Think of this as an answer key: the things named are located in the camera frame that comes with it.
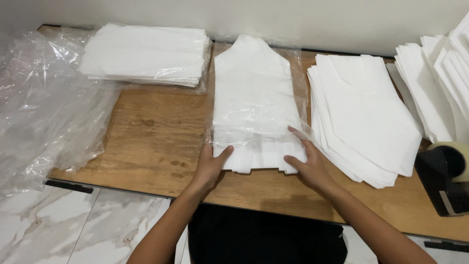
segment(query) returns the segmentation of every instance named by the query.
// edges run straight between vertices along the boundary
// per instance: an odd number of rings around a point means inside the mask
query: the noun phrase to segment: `wooden table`
[[[315,55],[302,52],[308,89],[306,70],[316,64]],[[106,152],[77,174],[54,171],[50,178],[177,197],[197,166],[206,101],[206,96],[155,89],[122,91],[104,140]],[[375,189],[350,180],[323,160],[337,182],[400,231],[469,241],[469,216],[438,216],[415,171],[409,178],[399,176],[394,187]],[[327,201],[296,176],[267,169],[253,170],[250,175],[224,171],[221,177],[205,202],[344,223]]]

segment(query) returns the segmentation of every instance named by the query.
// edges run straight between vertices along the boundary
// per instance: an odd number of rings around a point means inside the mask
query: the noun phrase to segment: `person's left hand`
[[[214,157],[213,148],[204,144],[200,150],[196,173],[191,184],[205,191],[213,188],[220,175],[223,163],[230,157],[233,150],[233,146],[228,146],[218,157]]]

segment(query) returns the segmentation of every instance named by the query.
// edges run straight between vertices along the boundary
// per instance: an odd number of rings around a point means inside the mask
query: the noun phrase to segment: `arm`
[[[300,172],[300,180],[328,200],[349,223],[383,264],[436,264],[417,244],[378,216],[327,172],[319,150],[302,140],[308,160],[285,156],[286,162]]]
[[[127,264],[166,264],[169,261],[179,237],[205,194],[214,187],[223,163],[232,152],[233,147],[229,146],[215,158],[210,146],[202,147],[191,182],[140,241]]]

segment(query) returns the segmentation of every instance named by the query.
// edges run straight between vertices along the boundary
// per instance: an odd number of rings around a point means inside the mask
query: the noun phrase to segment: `clear plastic bag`
[[[91,31],[15,39],[0,78],[0,193],[41,190],[52,168],[74,172],[104,152],[118,82],[78,71]]]
[[[127,89],[203,94],[211,51],[203,29],[109,23],[86,45],[80,71],[90,79],[146,84]]]
[[[224,169],[295,173],[283,156],[305,160],[299,138],[310,138],[300,47],[245,34],[234,44],[226,39],[233,38],[217,38],[214,44],[204,142],[215,156],[228,145],[235,147]]]

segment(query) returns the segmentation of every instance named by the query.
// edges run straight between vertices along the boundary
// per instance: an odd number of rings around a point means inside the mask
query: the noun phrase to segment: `stack of white fabric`
[[[203,29],[109,23],[86,45],[80,71],[90,79],[196,87],[211,43]]]
[[[422,139],[383,59],[316,55],[308,69],[313,143],[352,180],[375,188],[411,176]]]
[[[469,13],[448,37],[396,48],[397,69],[431,142],[469,143]]]
[[[215,57],[213,154],[228,145],[234,152],[223,169],[297,170],[283,160],[292,155],[306,161],[300,140],[288,126],[301,130],[288,60],[262,39],[242,34]]]

